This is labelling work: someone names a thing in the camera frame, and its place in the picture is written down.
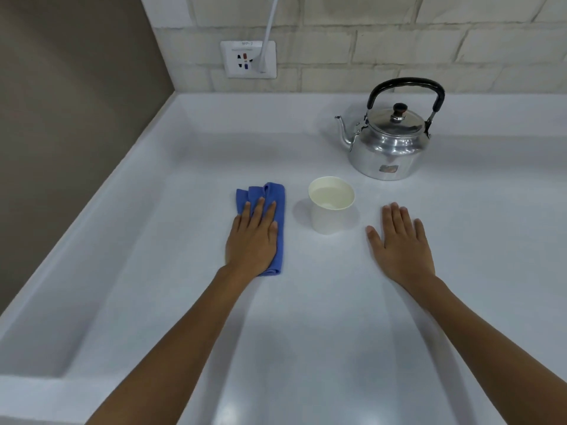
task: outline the kettle spout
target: kettle spout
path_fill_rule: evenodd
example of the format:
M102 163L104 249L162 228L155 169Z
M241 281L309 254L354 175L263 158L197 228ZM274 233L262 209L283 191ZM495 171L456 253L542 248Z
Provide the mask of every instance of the kettle spout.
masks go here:
M344 144L345 147L350 149L353 140L346 133L345 123L343 122L343 118L341 118L340 116L335 116L335 119L337 120L338 123L338 133L341 136L341 142Z

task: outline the silver kettle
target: silver kettle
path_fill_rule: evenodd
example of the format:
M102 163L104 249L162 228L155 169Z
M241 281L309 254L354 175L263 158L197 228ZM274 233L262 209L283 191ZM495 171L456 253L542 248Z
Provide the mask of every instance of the silver kettle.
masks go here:
M373 109L379 93L399 86L422 86L437 92L433 112L427 121L403 103L393 109ZM429 144L429 127L445 100L443 86L430 79L398 78L372 90L364 119L356 124L354 136L347 135L343 119L335 116L349 161L356 170L380 180L400 180L412 174Z

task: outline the kettle lid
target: kettle lid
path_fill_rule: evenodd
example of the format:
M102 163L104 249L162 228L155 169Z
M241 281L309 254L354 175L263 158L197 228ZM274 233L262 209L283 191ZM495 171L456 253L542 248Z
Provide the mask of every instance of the kettle lid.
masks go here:
M423 118L403 103L395 103L393 109L370 109L366 117L372 128L385 135L407 138L420 135L425 129Z

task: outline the blue cloth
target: blue cloth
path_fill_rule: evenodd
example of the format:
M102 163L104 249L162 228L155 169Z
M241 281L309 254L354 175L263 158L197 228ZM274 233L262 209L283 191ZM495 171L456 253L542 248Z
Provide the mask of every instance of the blue cloth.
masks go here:
M264 204L264 211L266 213L268 207L275 201L276 214L274 221L278 222L278 238L276 256L266 271L260 276L274 276L282 271L282 263L284 261L284 214L285 214L285 188L280 184L267 183L262 186L251 186L247 191L237 189L237 211L241 215L245 208L246 201L250 201L251 212L254 211L260 197L266 199Z

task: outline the kettle label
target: kettle label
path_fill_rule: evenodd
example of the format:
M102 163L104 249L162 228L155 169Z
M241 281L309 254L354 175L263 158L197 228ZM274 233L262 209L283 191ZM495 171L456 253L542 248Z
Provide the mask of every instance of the kettle label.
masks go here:
M380 167L380 171L382 173L395 173L398 169L398 167L400 167L399 165L382 165Z

